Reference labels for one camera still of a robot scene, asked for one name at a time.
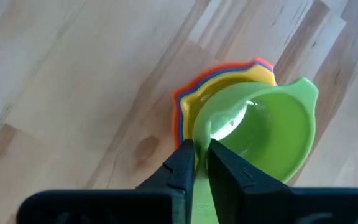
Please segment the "green measuring cup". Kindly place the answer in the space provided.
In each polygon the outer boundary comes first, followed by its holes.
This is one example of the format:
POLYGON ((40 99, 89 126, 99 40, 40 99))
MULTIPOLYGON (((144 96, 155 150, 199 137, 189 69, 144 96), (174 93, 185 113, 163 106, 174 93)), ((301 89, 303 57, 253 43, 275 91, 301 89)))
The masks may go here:
POLYGON ((307 78, 282 86, 236 83, 208 99, 191 134, 198 157, 191 223, 218 224, 206 162, 212 140, 285 183, 311 151, 317 99, 318 89, 307 78))

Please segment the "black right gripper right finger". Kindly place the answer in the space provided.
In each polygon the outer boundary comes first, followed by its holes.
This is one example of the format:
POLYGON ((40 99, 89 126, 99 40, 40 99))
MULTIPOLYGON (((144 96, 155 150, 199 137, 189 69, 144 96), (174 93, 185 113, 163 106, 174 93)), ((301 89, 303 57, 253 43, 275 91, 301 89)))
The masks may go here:
POLYGON ((216 140, 208 176, 220 224, 358 224, 358 188, 289 187, 216 140))

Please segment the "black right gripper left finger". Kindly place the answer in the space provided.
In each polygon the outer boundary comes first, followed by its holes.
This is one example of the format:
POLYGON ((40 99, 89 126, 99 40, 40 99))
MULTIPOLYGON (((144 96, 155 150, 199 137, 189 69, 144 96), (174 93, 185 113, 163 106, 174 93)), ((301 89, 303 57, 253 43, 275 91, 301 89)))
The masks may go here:
POLYGON ((195 150, 187 139, 135 189, 46 190, 23 201, 17 224, 190 224, 195 150))

